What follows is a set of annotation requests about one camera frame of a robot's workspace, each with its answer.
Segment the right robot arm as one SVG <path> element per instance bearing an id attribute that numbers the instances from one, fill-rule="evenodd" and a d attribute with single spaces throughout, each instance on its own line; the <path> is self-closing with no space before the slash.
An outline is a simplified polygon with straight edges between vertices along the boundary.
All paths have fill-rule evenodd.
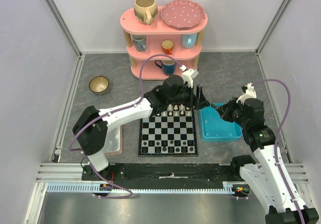
<path id="1" fill-rule="evenodd" d="M 266 223 L 317 223 L 319 214 L 308 207 L 298 193 L 285 167 L 277 146 L 276 136 L 265 124 L 264 103 L 254 97 L 245 100 L 232 98 L 222 106 L 209 103 L 203 94 L 198 108 L 212 107 L 221 119 L 237 123 L 243 138 L 255 158 L 249 155 L 234 157 L 230 176 L 244 180 L 265 209 Z"/>

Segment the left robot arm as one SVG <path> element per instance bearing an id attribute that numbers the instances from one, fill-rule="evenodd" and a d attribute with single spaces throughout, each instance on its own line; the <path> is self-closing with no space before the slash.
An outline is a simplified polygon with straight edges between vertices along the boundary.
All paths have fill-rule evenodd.
<path id="1" fill-rule="evenodd" d="M 131 121 L 160 114 L 169 105 L 184 105 L 199 110 L 210 103 L 200 85 L 193 88 L 182 77 L 171 75 L 163 84 L 132 102 L 101 110 L 94 106 L 87 107 L 73 127 L 73 141 L 79 143 L 87 156 L 93 175 L 98 180 L 106 180 L 110 175 L 109 162 L 102 152 L 108 132 Z"/>

